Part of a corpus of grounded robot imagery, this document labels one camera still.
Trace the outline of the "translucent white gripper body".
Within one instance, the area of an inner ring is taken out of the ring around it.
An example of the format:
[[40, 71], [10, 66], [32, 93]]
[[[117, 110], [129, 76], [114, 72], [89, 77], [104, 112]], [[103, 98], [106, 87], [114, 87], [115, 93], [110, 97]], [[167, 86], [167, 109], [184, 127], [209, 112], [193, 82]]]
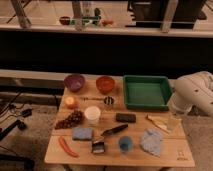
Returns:
[[176, 106], [174, 103], [174, 95], [172, 95], [168, 101], [168, 108], [170, 114], [168, 116], [167, 129], [172, 132], [182, 121], [182, 119], [177, 114]]

